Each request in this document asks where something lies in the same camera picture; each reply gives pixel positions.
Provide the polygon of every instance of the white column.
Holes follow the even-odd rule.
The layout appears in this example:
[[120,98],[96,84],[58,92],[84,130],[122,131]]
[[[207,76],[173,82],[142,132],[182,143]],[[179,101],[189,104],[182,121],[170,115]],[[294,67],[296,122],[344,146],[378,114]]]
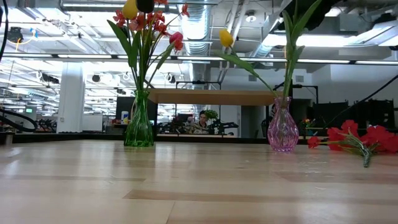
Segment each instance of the white column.
[[61,78],[57,133],[80,133],[83,124],[86,77],[83,64],[64,62]]

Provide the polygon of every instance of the yellow tulip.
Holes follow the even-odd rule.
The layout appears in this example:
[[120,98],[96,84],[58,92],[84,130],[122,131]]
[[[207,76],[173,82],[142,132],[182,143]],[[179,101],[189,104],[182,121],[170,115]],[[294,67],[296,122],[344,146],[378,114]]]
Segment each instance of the yellow tulip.
[[133,19],[138,14],[136,0],[127,0],[122,8],[122,14],[126,19]]
[[234,43],[232,35],[226,29],[220,30],[220,42],[224,47],[230,47]]

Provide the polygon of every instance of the red flower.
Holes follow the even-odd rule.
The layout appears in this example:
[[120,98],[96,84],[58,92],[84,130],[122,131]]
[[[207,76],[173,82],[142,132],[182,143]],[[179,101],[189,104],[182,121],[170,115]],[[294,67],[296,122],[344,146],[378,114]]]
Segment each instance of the red flower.
[[343,148],[336,144],[329,144],[329,149],[333,151],[342,151]]
[[182,44],[182,39],[184,36],[180,32],[176,32],[173,35],[171,35],[169,42],[170,44],[174,42],[174,47],[176,50],[182,50],[183,44]]
[[369,127],[368,133],[363,136],[363,140],[367,141],[368,144],[372,145],[375,143],[384,143],[390,138],[393,138],[394,134],[388,132],[385,127],[376,126]]
[[155,0],[155,3],[159,3],[159,4],[169,4],[167,2],[167,0]]
[[188,5],[187,5],[186,3],[184,4],[184,6],[182,6],[181,15],[183,15],[183,16],[188,16],[188,17],[189,17]]
[[394,136],[394,137],[390,138],[388,141],[382,142],[382,147],[387,152],[397,153],[398,152],[398,136]]
[[167,26],[164,23],[160,23],[159,21],[157,21],[155,23],[155,27],[154,29],[160,33],[162,33],[162,35],[170,35],[168,32],[166,32],[167,30]]
[[113,17],[113,19],[118,22],[116,25],[118,27],[122,27],[124,23],[126,23],[126,18],[124,18],[122,12],[120,10],[116,10],[116,16]]
[[165,17],[163,16],[163,12],[162,11],[157,11],[155,13],[149,13],[147,15],[147,24],[149,25],[152,20],[154,19],[154,23],[155,24],[157,21],[162,21],[165,22]]
[[140,13],[134,19],[131,20],[129,28],[132,31],[140,31],[144,28],[144,13]]
[[318,137],[316,136],[312,136],[308,141],[308,147],[310,149],[316,148],[319,146],[319,143],[321,142],[320,139],[318,139]]
[[328,129],[328,135],[329,135],[329,139],[330,141],[342,141],[345,139],[345,137],[340,134],[343,133],[342,130],[338,129],[338,128],[330,128]]
[[176,40],[174,42],[175,50],[182,50],[183,47],[184,47],[184,44],[182,43],[182,40]]
[[343,133],[348,134],[348,131],[351,131],[355,137],[359,137],[358,135],[358,124],[353,120],[346,120],[341,126]]

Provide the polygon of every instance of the flower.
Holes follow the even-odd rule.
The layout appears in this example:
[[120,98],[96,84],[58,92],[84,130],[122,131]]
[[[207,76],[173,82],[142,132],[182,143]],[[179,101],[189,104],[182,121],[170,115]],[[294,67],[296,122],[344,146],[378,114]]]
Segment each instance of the flower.
[[169,4],[168,2],[167,2],[167,0],[155,0],[155,2],[156,3],[159,3],[159,4]]
[[184,38],[184,36],[180,33],[180,32],[176,32],[176,33],[174,33],[173,35],[171,35],[171,37],[170,37],[170,39],[169,39],[169,42],[170,42],[170,44],[172,43],[172,42],[175,42],[176,40],[179,40],[179,41],[181,41],[182,42],[182,39]]
[[394,137],[390,138],[388,141],[385,141],[384,144],[382,144],[382,147],[387,152],[397,153],[398,152],[398,136],[394,136]]
[[154,11],[155,8],[154,0],[136,0],[136,1],[137,1],[137,8],[141,12],[151,13]]
[[182,44],[182,39],[184,36],[180,32],[176,32],[173,35],[170,36],[169,42],[174,43],[174,48],[175,50],[182,50],[183,44]]
[[318,139],[318,137],[316,136],[312,136],[309,140],[308,140],[308,147],[310,149],[313,149],[317,146],[319,146],[319,143],[321,142],[320,139]]
[[113,17],[113,19],[118,22],[116,25],[118,27],[122,27],[124,23],[126,22],[126,18],[123,16],[122,12],[120,10],[116,10],[116,16]]
[[138,14],[136,0],[127,0],[122,8],[122,13],[125,18],[133,19]]
[[220,42],[224,47],[230,47],[234,43],[232,35],[226,29],[220,30]]
[[330,128],[328,129],[328,136],[330,141],[342,141],[344,140],[344,136],[342,134],[342,130],[338,128]]
[[132,31],[140,31],[144,28],[144,14],[140,13],[135,17],[129,24],[129,28]]
[[188,5],[186,3],[182,6],[181,15],[189,17]]
[[163,16],[163,12],[162,11],[157,11],[155,13],[149,13],[147,15],[147,24],[150,24],[152,22],[152,20],[154,20],[154,24],[157,21],[165,22],[165,17]]
[[358,135],[358,124],[353,120],[346,120],[343,125],[341,125],[343,133],[348,134],[351,132],[355,137],[359,137]]
[[343,150],[343,148],[337,144],[329,144],[328,146],[329,146],[329,149],[332,151],[342,151]]
[[390,138],[394,137],[394,134],[389,133],[385,127],[376,126],[376,127],[369,127],[368,133],[365,134],[361,140],[366,142],[367,145],[373,145],[376,143],[386,143]]
[[175,50],[182,50],[183,47],[184,47],[184,44],[182,43],[182,40],[176,40],[174,42]]
[[166,32],[167,26],[164,23],[160,23],[159,21],[155,23],[154,29],[160,32],[162,35],[170,35],[168,32]]

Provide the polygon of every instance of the green glass vase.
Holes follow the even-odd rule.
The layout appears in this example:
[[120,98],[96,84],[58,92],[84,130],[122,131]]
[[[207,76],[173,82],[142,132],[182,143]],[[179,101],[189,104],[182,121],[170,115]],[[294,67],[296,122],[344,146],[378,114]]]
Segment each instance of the green glass vase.
[[149,147],[154,145],[154,134],[148,119],[147,101],[149,92],[136,90],[133,103],[132,118],[127,126],[124,137],[125,146]]

